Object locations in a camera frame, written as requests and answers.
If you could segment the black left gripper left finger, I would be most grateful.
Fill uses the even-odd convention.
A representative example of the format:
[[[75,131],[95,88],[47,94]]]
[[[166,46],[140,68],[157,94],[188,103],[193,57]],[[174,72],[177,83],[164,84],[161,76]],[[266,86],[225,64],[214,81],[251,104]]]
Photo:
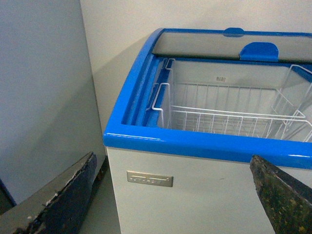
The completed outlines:
[[[2,234],[77,234],[92,192],[97,157],[89,152],[0,217]]]

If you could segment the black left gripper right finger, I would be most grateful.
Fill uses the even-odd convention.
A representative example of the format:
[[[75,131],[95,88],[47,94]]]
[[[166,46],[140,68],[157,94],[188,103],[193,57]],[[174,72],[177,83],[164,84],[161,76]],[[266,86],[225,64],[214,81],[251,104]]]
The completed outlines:
[[[312,232],[312,189],[258,155],[250,170],[256,193],[276,234]]]

